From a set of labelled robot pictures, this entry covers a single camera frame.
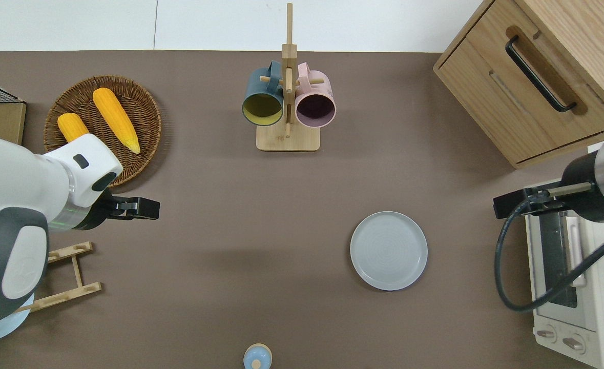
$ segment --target oven knob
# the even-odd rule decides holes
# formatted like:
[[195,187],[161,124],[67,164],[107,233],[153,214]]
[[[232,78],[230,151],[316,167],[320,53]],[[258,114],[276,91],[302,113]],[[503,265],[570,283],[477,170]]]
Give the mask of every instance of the oven knob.
[[554,332],[551,332],[549,330],[537,330],[536,335],[545,338],[554,338]]
[[587,351],[587,346],[585,346],[585,341],[579,334],[573,334],[573,337],[564,338],[562,342],[573,350],[577,351],[580,354],[583,354]]
[[555,329],[552,325],[546,324],[545,329],[542,330],[537,330],[534,329],[534,334],[536,334],[539,337],[543,337],[548,339],[548,341],[551,341],[552,343],[555,343],[557,341],[557,334],[555,333]]

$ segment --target black cable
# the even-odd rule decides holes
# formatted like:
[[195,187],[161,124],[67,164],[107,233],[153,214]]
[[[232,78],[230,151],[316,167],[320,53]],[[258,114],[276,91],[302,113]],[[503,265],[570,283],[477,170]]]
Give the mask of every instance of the black cable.
[[604,256],[604,243],[597,249],[595,249],[590,255],[588,255],[578,266],[576,266],[570,273],[566,276],[562,277],[553,287],[548,289],[543,296],[538,299],[532,301],[528,304],[515,304],[513,303],[509,297],[506,295],[505,287],[503,287],[502,280],[502,271],[501,271],[501,260],[503,253],[503,243],[505,241],[506,233],[509,231],[509,226],[511,222],[520,215],[523,209],[536,201],[536,199],[545,196],[544,194],[536,194],[533,196],[529,196],[527,199],[518,204],[518,206],[513,209],[513,212],[507,217],[503,228],[500,231],[500,236],[498,237],[498,243],[495,248],[495,262],[494,262],[494,271],[495,271],[495,286],[498,289],[498,294],[500,295],[500,299],[503,300],[503,303],[513,311],[517,311],[519,313],[526,313],[532,311],[539,306],[547,303],[548,301],[554,299],[558,294],[560,294],[566,287],[568,287],[573,281],[578,278],[582,273],[584,273],[587,269],[591,267],[595,262],[597,262],[601,257]]

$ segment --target black drawer handle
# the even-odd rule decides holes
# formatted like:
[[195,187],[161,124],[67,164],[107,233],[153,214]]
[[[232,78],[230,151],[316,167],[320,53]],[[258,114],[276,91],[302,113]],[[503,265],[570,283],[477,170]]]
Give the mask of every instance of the black drawer handle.
[[534,87],[536,87],[536,89],[543,95],[543,97],[548,101],[548,103],[550,103],[550,106],[553,107],[554,110],[557,110],[557,112],[561,112],[561,113],[567,112],[567,111],[571,110],[572,108],[576,107],[576,105],[577,105],[576,102],[573,102],[566,107],[566,106],[562,105],[559,102],[559,100],[557,100],[557,98],[554,96],[554,94],[552,94],[552,92],[550,92],[548,87],[545,86],[543,81],[541,81],[541,79],[538,78],[538,75],[536,75],[536,73],[534,73],[532,68],[529,68],[529,65],[527,65],[527,63],[525,63],[525,61],[520,57],[518,52],[513,48],[513,43],[516,42],[517,40],[518,40],[518,35],[513,36],[509,40],[509,42],[507,42],[507,44],[505,46],[505,50],[506,50],[507,54],[509,54],[509,57],[513,60],[515,65],[517,65],[518,68],[520,68],[520,70],[524,73],[525,77],[527,77],[527,79],[529,79],[529,82],[532,82]]

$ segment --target wooden stand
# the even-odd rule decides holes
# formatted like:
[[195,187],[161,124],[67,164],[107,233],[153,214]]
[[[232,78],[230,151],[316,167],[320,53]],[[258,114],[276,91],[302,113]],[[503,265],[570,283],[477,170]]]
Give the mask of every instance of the wooden stand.
[[281,45],[283,76],[283,117],[276,124],[257,127],[257,148],[262,151],[316,151],[320,149],[320,128],[309,128],[295,118],[297,45],[293,44],[293,5],[287,4],[287,37]]
[[49,306],[54,306],[55,304],[70,301],[71,299],[91,294],[92,292],[100,291],[100,282],[95,282],[86,285],[82,283],[81,270],[79,269],[79,261],[76,259],[76,255],[91,251],[92,249],[92,244],[87,241],[84,243],[79,243],[78,245],[73,245],[67,248],[62,248],[49,252],[49,259],[47,259],[47,262],[54,262],[68,257],[72,258],[72,264],[74,265],[74,276],[76,278],[76,283],[78,287],[72,290],[61,292],[60,294],[55,294],[49,297],[44,297],[42,299],[35,300],[32,304],[23,306],[17,309],[15,312],[18,313],[20,311],[30,309],[31,313],[33,313],[33,311],[38,311],[40,309],[48,308]]

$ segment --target pink mug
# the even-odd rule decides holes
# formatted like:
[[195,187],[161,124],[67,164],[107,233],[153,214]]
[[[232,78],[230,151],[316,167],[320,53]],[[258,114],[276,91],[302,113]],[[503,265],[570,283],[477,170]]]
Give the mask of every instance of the pink mug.
[[[295,90],[295,115],[307,127],[320,128],[331,123],[336,116],[336,103],[331,84],[325,73],[311,70],[307,63],[297,66],[300,85]],[[311,79],[323,79],[321,84],[311,84]]]

